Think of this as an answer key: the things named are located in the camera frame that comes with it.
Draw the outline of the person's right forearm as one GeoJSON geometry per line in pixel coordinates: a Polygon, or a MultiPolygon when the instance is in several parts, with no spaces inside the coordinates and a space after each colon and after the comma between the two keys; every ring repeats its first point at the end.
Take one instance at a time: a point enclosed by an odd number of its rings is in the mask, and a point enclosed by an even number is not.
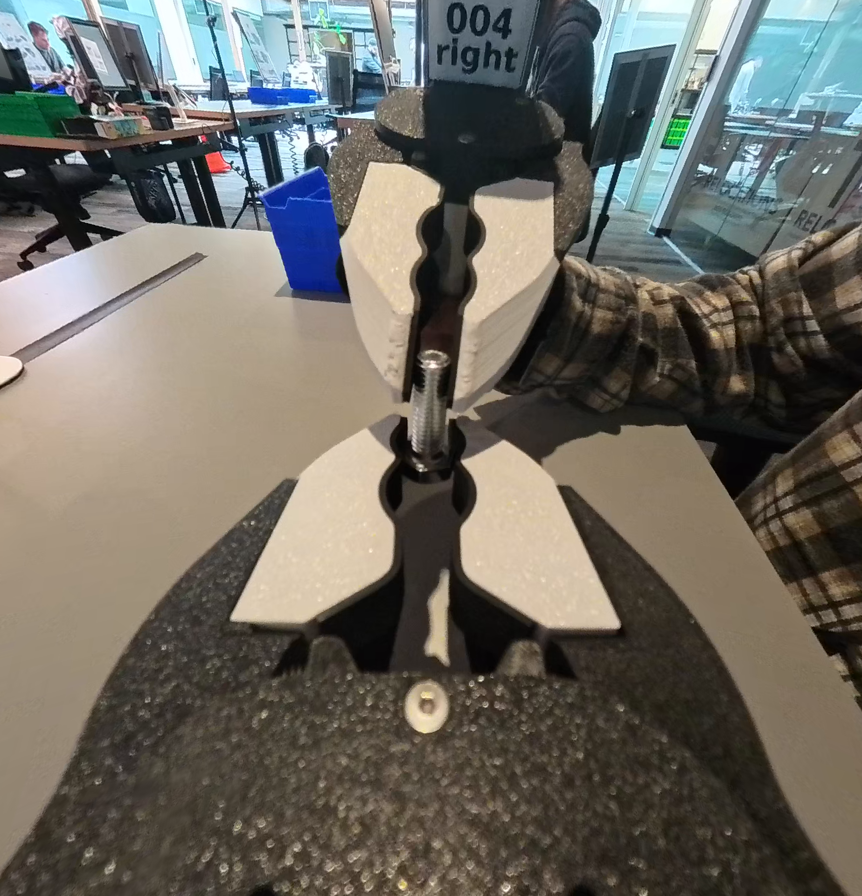
{"type": "Polygon", "coordinates": [[[497,388],[848,433],[862,450],[862,222],[676,284],[568,256],[497,388]]]}

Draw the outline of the green plastic bins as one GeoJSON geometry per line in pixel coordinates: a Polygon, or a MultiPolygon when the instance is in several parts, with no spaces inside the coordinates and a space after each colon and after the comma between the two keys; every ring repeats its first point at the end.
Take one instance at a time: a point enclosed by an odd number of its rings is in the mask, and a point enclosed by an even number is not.
{"type": "Polygon", "coordinates": [[[79,106],[64,93],[0,94],[0,134],[3,135],[61,136],[66,133],[63,122],[79,115],[79,106]]]}

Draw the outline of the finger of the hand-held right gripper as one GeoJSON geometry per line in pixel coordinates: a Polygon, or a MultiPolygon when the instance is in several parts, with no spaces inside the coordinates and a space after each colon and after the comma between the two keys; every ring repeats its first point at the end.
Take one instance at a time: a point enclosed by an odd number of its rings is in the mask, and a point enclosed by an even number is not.
{"type": "Polygon", "coordinates": [[[473,289],[461,312],[456,413],[502,379],[549,295],[558,269],[554,189],[551,182],[500,182],[471,200],[482,239],[470,258],[473,289]]]}
{"type": "Polygon", "coordinates": [[[341,258],[358,336],[396,402],[410,395],[417,270],[427,256],[421,228],[441,185],[408,165],[370,162],[341,258]]]}

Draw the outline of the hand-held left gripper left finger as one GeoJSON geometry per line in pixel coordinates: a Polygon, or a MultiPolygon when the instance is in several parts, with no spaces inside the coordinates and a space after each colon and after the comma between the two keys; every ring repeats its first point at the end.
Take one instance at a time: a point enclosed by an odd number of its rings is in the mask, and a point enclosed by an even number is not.
{"type": "Polygon", "coordinates": [[[396,529],[382,479],[400,423],[379,420],[302,472],[230,621],[319,623],[394,570],[396,529]]]}

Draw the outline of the blue plastic bin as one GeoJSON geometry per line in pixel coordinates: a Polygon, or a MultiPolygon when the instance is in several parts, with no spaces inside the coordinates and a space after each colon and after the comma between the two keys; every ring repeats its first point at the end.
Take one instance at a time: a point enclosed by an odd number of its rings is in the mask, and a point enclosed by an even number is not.
{"type": "Polygon", "coordinates": [[[311,168],[260,199],[291,288],[340,295],[340,236],[325,172],[311,168]]]}

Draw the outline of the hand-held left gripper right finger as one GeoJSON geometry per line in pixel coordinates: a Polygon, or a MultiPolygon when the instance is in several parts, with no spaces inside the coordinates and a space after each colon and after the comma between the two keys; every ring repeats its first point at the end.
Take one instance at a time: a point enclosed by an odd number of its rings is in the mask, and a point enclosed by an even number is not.
{"type": "Polygon", "coordinates": [[[452,617],[466,635],[613,635],[622,625],[556,482],[473,420],[452,471],[452,617]]]}

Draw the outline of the black tripod light stand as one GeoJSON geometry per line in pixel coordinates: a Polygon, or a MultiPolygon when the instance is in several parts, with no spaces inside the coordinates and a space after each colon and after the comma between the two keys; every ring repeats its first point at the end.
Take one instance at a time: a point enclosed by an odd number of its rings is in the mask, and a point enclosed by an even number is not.
{"type": "Polygon", "coordinates": [[[246,211],[250,210],[253,214],[253,218],[256,224],[256,228],[258,232],[263,230],[262,221],[260,216],[260,207],[262,206],[261,200],[257,196],[256,186],[257,183],[255,179],[251,176],[248,158],[246,155],[246,149],[244,146],[244,137],[241,133],[241,128],[237,120],[236,116],[236,108],[234,106],[233,97],[230,93],[228,76],[226,72],[226,68],[222,59],[222,53],[219,46],[219,40],[217,38],[216,31],[216,22],[217,16],[213,13],[210,2],[201,1],[205,25],[209,30],[212,44],[213,44],[213,53],[216,60],[216,67],[220,71],[220,81],[221,81],[221,93],[222,98],[225,105],[228,107],[229,112],[229,122],[232,124],[232,132],[233,137],[235,139],[236,146],[236,154],[238,155],[238,161],[240,165],[236,168],[236,172],[239,177],[243,180],[245,184],[245,194],[242,206],[237,217],[234,219],[232,223],[232,228],[235,229],[237,224],[241,221],[246,211]]]}

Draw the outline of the silver hex bolt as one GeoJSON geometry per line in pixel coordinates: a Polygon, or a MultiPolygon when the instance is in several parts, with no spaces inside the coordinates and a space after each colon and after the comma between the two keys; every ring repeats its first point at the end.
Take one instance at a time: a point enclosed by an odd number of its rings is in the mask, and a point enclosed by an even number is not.
{"type": "Polygon", "coordinates": [[[458,425],[448,419],[451,361],[441,350],[421,350],[416,358],[410,396],[405,463],[420,483],[448,479],[466,448],[458,425]]]}

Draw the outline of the black monitor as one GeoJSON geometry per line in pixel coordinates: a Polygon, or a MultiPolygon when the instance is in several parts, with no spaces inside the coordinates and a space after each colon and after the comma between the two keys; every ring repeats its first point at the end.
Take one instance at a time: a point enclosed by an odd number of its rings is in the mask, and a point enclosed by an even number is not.
{"type": "Polygon", "coordinates": [[[140,27],[132,22],[107,18],[102,19],[102,27],[126,83],[140,91],[157,91],[159,81],[140,27]]]}
{"type": "Polygon", "coordinates": [[[129,86],[127,79],[99,24],[76,17],[66,17],[65,20],[67,40],[87,78],[106,91],[126,90],[129,86]]]}
{"type": "Polygon", "coordinates": [[[330,105],[347,112],[353,106],[353,54],[325,50],[325,93],[330,105]]]}

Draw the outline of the wooden desk with black legs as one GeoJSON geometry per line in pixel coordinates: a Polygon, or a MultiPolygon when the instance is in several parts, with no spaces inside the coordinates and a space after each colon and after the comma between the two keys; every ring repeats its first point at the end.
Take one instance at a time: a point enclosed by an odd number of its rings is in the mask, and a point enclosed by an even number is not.
{"type": "Polygon", "coordinates": [[[197,225],[226,228],[213,176],[205,158],[221,149],[220,136],[230,132],[230,120],[195,119],[170,130],[157,130],[118,139],[99,137],[36,137],[0,134],[0,150],[13,157],[13,168],[46,170],[51,160],[73,152],[90,155],[104,151],[117,175],[175,164],[197,225]]]}
{"type": "Polygon", "coordinates": [[[274,186],[284,179],[276,135],[296,124],[306,126],[310,140],[314,129],[329,118],[335,108],[326,100],[281,106],[256,104],[244,100],[208,100],[204,106],[182,109],[179,118],[196,121],[220,121],[231,125],[228,138],[244,162],[247,161],[245,140],[257,142],[264,164],[266,184],[274,186]]]}

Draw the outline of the black office chair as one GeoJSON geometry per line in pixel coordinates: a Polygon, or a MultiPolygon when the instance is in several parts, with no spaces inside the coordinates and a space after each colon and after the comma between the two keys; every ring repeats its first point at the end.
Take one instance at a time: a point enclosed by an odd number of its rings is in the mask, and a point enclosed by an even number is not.
{"type": "Polygon", "coordinates": [[[34,270],[32,256],[45,253],[61,239],[67,241],[72,252],[81,252],[92,247],[93,237],[105,242],[124,234],[122,230],[91,223],[89,212],[82,206],[82,198],[89,196],[89,186],[94,192],[103,186],[98,175],[67,178],[58,176],[55,168],[45,166],[32,170],[26,177],[31,181],[37,205],[55,218],[55,224],[19,253],[17,267],[21,272],[34,270]]]}

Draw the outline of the person's plaid shirt torso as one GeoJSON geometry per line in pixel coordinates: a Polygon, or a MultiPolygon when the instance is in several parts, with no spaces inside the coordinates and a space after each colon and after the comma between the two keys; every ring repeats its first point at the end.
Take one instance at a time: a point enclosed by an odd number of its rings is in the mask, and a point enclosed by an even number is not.
{"type": "Polygon", "coordinates": [[[736,505],[862,711],[862,389],[736,505]]]}

